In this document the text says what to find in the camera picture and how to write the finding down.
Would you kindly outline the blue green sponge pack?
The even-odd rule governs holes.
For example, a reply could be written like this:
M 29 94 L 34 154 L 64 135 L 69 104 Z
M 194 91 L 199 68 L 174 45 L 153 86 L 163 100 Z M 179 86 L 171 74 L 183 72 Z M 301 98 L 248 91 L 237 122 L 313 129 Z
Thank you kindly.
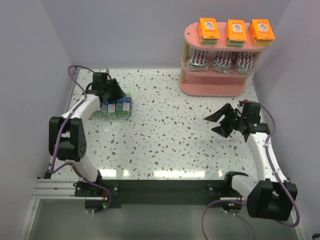
M 105 101 L 103 105 L 101 106 L 101 115 L 106 118 L 116 118 L 116 102 L 109 103 L 108 101 Z
M 132 94 L 126 93 L 125 97 L 116 101 L 115 113 L 118 118 L 130 118 L 132 115 Z
M 92 118 L 101 118 L 102 116 L 103 116 L 103 114 L 102 114 L 101 109 L 98 109 L 98 110 L 94 111 L 94 112 L 91 114 L 91 117 L 92 117 Z

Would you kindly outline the purple striped sponge pack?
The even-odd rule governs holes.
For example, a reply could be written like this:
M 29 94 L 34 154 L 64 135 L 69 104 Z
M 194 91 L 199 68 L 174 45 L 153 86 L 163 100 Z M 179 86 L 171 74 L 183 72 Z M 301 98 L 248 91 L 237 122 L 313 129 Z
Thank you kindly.
M 209 51 L 191 48 L 187 59 L 187 68 L 191 71 L 208 70 Z
M 254 56 L 255 53 L 252 51 L 238 52 L 235 62 L 235 69 L 239 74 L 248 74 L 254 68 Z
M 213 54 L 213 69 L 216 72 L 228 73 L 233 63 L 233 52 L 231 51 L 216 51 Z

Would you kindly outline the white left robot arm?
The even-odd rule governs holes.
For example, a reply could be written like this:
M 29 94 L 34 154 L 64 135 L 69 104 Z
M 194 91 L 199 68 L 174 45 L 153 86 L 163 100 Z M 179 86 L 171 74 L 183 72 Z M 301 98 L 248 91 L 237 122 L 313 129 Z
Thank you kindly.
M 49 120 L 48 150 L 52 156 L 50 173 L 70 166 L 80 181 L 96 183 L 100 172 L 87 157 L 85 122 L 103 103 L 113 103 L 125 97 L 118 81 L 107 72 L 94 72 L 89 88 L 79 101 L 61 116 Z

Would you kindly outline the orange green Sponge Daddy box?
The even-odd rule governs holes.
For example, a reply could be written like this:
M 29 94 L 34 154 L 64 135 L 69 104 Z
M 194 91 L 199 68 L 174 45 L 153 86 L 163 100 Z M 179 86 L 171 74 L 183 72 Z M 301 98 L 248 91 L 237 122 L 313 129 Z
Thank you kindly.
M 215 18 L 201 17 L 197 25 L 198 38 L 201 45 L 216 45 L 220 33 Z

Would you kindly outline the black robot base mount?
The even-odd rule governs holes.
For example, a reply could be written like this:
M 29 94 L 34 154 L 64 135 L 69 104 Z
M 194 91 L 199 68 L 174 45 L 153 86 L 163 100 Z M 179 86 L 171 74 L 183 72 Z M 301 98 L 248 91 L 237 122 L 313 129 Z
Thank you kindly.
M 84 198 L 85 208 L 120 209 L 123 205 L 208 205 L 220 199 L 238 200 L 241 195 L 224 180 L 105 180 L 99 187 L 78 181 L 74 196 Z

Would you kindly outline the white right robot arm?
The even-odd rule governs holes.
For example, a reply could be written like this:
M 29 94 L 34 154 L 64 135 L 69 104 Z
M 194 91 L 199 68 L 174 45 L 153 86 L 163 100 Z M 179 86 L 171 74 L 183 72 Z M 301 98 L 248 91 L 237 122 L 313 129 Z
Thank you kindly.
M 291 211 L 297 209 L 298 189 L 278 164 L 271 141 L 276 129 L 261 121 L 262 109 L 263 106 L 254 101 L 240 101 L 237 108 L 227 103 L 205 120 L 218 123 L 211 130 L 224 138 L 233 131 L 241 133 L 257 171 L 256 180 L 244 172 L 229 171 L 220 188 L 233 190 L 243 197 L 250 217 L 284 223 Z

